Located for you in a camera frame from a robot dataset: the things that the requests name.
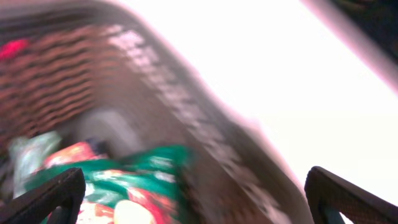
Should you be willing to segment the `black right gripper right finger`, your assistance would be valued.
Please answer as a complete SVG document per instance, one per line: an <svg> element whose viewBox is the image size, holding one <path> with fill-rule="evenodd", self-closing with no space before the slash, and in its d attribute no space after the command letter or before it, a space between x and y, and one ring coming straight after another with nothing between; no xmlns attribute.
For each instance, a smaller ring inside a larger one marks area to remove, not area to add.
<svg viewBox="0 0 398 224"><path fill-rule="evenodd" d="M315 224L397 224L397 206L357 185L314 166L307 174L305 195Z"/></svg>

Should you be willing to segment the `grey plastic laundry basket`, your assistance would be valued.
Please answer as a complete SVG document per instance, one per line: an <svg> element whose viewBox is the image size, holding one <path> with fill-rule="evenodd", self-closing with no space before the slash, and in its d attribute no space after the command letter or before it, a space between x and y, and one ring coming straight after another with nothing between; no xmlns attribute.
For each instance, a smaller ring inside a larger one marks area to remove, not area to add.
<svg viewBox="0 0 398 224"><path fill-rule="evenodd" d="M265 145L114 4L1 2L1 207L15 199L11 141L51 131L62 137L57 151L97 139L112 160L186 147L183 190L195 223L312 222L302 192Z"/></svg>

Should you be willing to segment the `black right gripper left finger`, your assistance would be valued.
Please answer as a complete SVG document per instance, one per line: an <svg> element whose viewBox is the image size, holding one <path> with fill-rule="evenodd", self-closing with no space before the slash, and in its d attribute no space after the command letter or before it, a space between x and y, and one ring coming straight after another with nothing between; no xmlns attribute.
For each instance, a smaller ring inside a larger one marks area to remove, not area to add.
<svg viewBox="0 0 398 224"><path fill-rule="evenodd" d="M1 207L1 224L74 224L85 195L85 178L71 168L40 187L30 190Z"/></svg>

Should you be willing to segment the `Kleenex tissue multipack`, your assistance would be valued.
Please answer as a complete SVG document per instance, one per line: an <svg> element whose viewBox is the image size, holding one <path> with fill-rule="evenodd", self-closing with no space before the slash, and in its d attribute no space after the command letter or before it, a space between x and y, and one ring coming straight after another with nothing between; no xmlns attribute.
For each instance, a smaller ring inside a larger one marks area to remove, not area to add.
<svg viewBox="0 0 398 224"><path fill-rule="evenodd" d="M87 139L49 155L42 165L44 169L88 160L108 159L106 142Z"/></svg>

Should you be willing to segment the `green Nescafe coffee bag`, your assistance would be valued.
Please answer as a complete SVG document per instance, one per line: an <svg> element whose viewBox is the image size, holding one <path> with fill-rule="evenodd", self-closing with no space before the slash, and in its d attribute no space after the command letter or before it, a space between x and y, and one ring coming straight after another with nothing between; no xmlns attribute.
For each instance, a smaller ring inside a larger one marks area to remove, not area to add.
<svg viewBox="0 0 398 224"><path fill-rule="evenodd" d="M151 223L195 223L183 190L182 171L191 159L183 146L164 146L120 160L95 159L79 153L71 159L53 154L45 167L25 182L32 190L70 168L80 168L86 184L77 223L115 223L119 202L132 201L129 223L141 223L148 215Z"/></svg>

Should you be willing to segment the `teal wet wipes packet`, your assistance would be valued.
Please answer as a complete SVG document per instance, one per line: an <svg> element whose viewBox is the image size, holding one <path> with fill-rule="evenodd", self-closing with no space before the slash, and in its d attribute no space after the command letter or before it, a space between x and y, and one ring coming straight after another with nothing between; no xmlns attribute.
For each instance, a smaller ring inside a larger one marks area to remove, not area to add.
<svg viewBox="0 0 398 224"><path fill-rule="evenodd" d="M13 198L26 192L25 180L38 171L44 160L60 148L62 137L51 131L34 138L18 137L11 141L8 148L14 164Z"/></svg>

